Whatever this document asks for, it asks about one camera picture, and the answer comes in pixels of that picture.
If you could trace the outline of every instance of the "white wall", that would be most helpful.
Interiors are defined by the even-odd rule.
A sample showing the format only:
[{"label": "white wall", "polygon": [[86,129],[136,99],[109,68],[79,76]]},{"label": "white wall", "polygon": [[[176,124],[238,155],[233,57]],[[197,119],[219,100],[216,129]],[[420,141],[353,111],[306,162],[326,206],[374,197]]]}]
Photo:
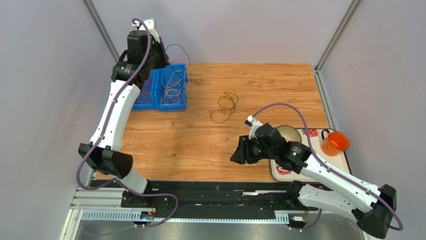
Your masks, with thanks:
[{"label": "white wall", "polygon": [[83,3],[0,8],[0,239],[58,239],[114,65]]},{"label": "white wall", "polygon": [[405,230],[425,239],[426,1],[363,1],[322,72],[355,176],[397,190]]},{"label": "white wall", "polygon": [[[93,0],[119,51],[132,18],[155,18],[169,44],[194,63],[316,64],[351,0]],[[171,62],[187,62],[179,47]]]}]

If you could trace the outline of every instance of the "wooden tabletop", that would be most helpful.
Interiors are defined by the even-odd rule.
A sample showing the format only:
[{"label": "wooden tabletop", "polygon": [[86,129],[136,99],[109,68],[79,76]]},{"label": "wooden tabletop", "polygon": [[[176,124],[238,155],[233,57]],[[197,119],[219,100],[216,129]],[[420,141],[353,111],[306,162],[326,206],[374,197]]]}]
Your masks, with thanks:
[{"label": "wooden tabletop", "polygon": [[[271,103],[294,105],[310,128],[329,127],[309,64],[192,64],[187,73],[195,79],[186,85],[187,110],[132,111],[128,118],[121,151],[133,156],[133,167],[149,180],[274,181],[268,160],[230,161],[239,136],[249,134],[246,118]],[[239,97],[235,114],[224,123],[210,119],[218,108],[217,86],[234,88]],[[256,118],[273,127],[303,127],[294,110],[284,106]]]}]

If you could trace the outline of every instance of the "blue plastic container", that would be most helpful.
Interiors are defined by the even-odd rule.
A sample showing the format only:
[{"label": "blue plastic container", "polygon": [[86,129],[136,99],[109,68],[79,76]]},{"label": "blue plastic container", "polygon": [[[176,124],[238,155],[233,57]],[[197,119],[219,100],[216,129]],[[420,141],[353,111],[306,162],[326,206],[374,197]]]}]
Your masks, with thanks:
[{"label": "blue plastic container", "polygon": [[149,110],[156,108],[153,101],[155,75],[156,70],[153,69],[149,72],[149,79],[145,80],[143,83],[139,96],[137,96],[133,103],[132,110]]},{"label": "blue plastic container", "polygon": [[156,69],[154,76],[154,105],[159,111],[187,109],[187,65],[172,64]]}]

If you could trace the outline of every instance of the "orange mug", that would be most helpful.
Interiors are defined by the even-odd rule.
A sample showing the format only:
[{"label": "orange mug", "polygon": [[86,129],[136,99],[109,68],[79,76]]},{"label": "orange mug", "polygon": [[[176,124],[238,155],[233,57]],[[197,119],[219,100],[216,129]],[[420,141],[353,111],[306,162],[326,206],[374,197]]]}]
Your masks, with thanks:
[{"label": "orange mug", "polygon": [[349,148],[349,139],[341,132],[334,131],[330,133],[328,129],[324,129],[321,131],[321,137],[321,149],[329,156],[336,156]]}]

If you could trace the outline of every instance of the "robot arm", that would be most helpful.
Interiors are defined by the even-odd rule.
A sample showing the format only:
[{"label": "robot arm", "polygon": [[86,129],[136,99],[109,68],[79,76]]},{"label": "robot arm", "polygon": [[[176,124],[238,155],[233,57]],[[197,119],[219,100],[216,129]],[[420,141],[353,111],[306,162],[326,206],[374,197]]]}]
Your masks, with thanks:
[{"label": "robot arm", "polygon": [[[249,116],[245,124],[249,135],[240,136],[238,148],[231,161],[238,164],[254,164],[261,159],[273,159],[282,168],[312,178],[333,191],[325,191],[303,182],[294,181],[287,190],[290,205],[302,204],[320,208],[353,220],[366,233],[380,239],[386,237],[392,221],[392,213],[372,196],[374,193],[396,209],[396,190],[385,184],[382,187],[358,179],[333,166],[325,159],[314,156],[308,146],[300,142],[287,142],[278,130],[268,123],[263,125]],[[353,185],[334,172],[358,183]]]},{"label": "robot arm", "polygon": [[[88,156],[86,162],[93,170],[120,179],[129,189],[137,193],[143,193],[145,191],[148,181],[140,176],[133,168],[133,157],[129,154],[120,152],[122,148],[123,132],[133,103],[139,96],[145,80],[149,78],[150,71],[152,69],[164,68],[169,65],[169,57],[164,50],[162,39],[154,29],[154,20],[151,18],[143,22],[147,26],[149,32],[139,30],[141,26],[140,22],[133,22],[133,26],[137,27],[137,30],[131,31],[127,36],[128,49],[123,52],[119,61],[112,69],[111,90],[99,125],[90,138],[89,144],[81,143],[78,148],[78,153],[84,158],[93,144],[98,141],[102,135],[102,129],[106,127],[103,138],[95,147],[94,151]],[[136,73],[134,79],[120,93],[120,96],[116,98],[119,90],[127,84],[127,81],[142,63],[147,51],[148,34],[151,34],[153,39],[146,62],[140,71]],[[113,102],[115,102],[114,108],[112,108],[112,112],[110,112]]]}]

